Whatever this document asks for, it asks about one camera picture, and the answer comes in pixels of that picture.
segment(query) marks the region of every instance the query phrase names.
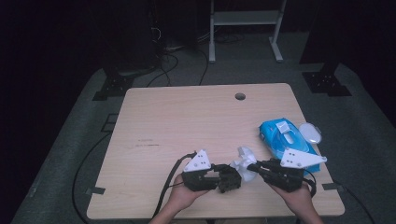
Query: dark floor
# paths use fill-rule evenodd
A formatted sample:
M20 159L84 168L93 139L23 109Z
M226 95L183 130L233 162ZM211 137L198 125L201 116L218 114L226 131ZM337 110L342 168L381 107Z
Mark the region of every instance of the dark floor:
M330 97L312 93L302 72L318 71L322 64L299 64L307 33L285 33L278 40L285 61L277 63L268 35L246 35L231 45L217 45L217 61L209 64L201 51L182 50L172 55L177 66L150 86L231 85L248 83L290 84L305 119L322 132L318 145L328 158L327 167L334 180L353 192L340 191L346 212L340 217L325 217L326 223L372 223L361 202L376 223L394 223L396 187L396 131L358 76L340 64L335 72L351 96ZM200 49L207 55L208 45ZM176 58L163 57L163 69L176 64ZM137 78L135 88L144 88L162 70ZM92 74L78 97L66 123L43 163L28 195L12 223L146 223L136 220L88 220L85 211L89 191L95 185L106 146L103 124L109 114L118 113L122 97L105 101L92 98L105 82L103 70ZM290 217L269 217L268 223L293 223Z

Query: blue plastic package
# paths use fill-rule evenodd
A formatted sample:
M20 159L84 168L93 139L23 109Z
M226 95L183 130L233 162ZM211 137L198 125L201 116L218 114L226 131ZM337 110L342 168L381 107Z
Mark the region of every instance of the blue plastic package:
M287 119L265 121L260 126L260 136L276 159L282 160L286 148L318 155L294 124ZM320 167L316 164L306 167L305 170L314 173L320 171Z

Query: table top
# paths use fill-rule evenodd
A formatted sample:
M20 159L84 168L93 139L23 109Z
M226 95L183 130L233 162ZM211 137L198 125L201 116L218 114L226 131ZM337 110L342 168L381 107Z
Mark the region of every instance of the table top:
M259 137L259 126L279 118L296 126L305 122L284 83L128 90L96 182L105 192L92 195L87 216L151 218L175 162L193 151L204 148L211 163L228 164L240 160L239 147L248 147L257 160L268 161L270 150ZM177 174L188 161L181 163ZM318 181L314 206L322 216L342 215L345 208L338 192L322 187L332 183L329 171L324 163L320 169L314 174ZM176 218L283 216L293 213L257 175L240 189L223 194L211 190Z

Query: dark background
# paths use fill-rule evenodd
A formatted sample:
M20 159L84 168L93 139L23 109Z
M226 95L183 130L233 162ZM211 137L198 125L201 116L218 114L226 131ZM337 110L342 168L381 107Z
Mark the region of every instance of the dark background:
M104 10L108 1L93 2L0 2L2 223L13 218L81 90L104 61L155 64L161 46L148 44L150 25L192 45L192 36L208 30L207 0L113 1L128 7L110 12ZM216 7L278 7L270 2L223 0ZM135 15L132 23L120 22L127 9ZM289 0L281 32L311 31L302 63L323 63L335 54L395 124L395 9L393 1ZM130 45L128 35L135 38Z

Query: hand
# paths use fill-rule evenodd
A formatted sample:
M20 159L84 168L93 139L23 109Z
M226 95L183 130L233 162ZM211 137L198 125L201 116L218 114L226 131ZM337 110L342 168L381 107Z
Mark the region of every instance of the hand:
M208 190L191 191L184 186L182 182L183 178L181 175L177 175L168 202L165 204L163 209L161 209L158 215L150 221L150 224L169 223L178 212L190 207L194 203L195 199L208 192Z
M283 198L290 211L304 223L323 223L317 213L317 210L315 210L315 207L312 204L311 193L306 183L303 183L299 189L293 192L286 192L285 190L272 185L270 185L270 187Z
M167 203L167 205L172 206L177 211L190 207L195 199L208 192L208 190L191 191L183 184L180 184L181 182L183 182L181 175L176 176L174 186L172 187L172 192Z

